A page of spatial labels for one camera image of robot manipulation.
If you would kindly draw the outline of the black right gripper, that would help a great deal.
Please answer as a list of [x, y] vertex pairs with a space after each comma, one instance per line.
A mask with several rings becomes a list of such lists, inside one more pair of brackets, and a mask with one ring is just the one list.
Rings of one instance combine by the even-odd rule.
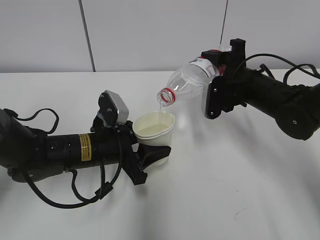
[[231, 112], [236, 106], [247, 106], [246, 80], [246, 41], [240, 38], [230, 40], [231, 50], [211, 49], [203, 51], [201, 57], [209, 60], [224, 79], [222, 110]]

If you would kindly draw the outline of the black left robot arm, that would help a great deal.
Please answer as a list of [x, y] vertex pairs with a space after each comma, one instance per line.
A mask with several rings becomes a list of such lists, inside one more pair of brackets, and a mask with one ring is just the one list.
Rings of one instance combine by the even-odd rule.
[[26, 182], [21, 169], [34, 182], [62, 174], [66, 170], [120, 164], [134, 185], [146, 182], [144, 171], [170, 155], [168, 144], [151, 146], [138, 143], [133, 123], [127, 121], [104, 127], [95, 118], [90, 133], [52, 135], [50, 132], [21, 124], [18, 115], [9, 109], [0, 111], [0, 165], [19, 183]]

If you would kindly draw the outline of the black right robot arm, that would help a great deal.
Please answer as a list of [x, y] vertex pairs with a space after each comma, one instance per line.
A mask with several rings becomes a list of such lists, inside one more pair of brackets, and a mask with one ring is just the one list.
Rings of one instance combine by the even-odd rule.
[[308, 140], [320, 128], [320, 86], [289, 85], [288, 78], [299, 70], [319, 79], [315, 66], [308, 64], [310, 71], [307, 71], [303, 64], [296, 65], [271, 54], [270, 57], [291, 66], [279, 81], [265, 64], [261, 64], [259, 69], [247, 67], [247, 61], [258, 55], [246, 57], [245, 40], [232, 39], [230, 45], [230, 51], [207, 50], [201, 53], [201, 57], [210, 61], [219, 73], [203, 89], [204, 116], [214, 120], [222, 112], [233, 111], [235, 106], [251, 105], [273, 118], [291, 138]]

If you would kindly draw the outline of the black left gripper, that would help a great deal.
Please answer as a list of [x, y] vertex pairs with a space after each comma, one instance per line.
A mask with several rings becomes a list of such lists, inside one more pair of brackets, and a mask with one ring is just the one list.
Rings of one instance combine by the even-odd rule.
[[133, 133], [133, 122], [105, 127], [101, 119], [95, 119], [90, 128], [92, 140], [92, 160], [104, 161], [105, 165], [118, 163], [134, 185], [146, 182], [148, 174], [144, 170], [170, 155], [171, 147], [167, 145], [151, 146], [139, 144], [137, 152], [132, 145], [137, 138]]

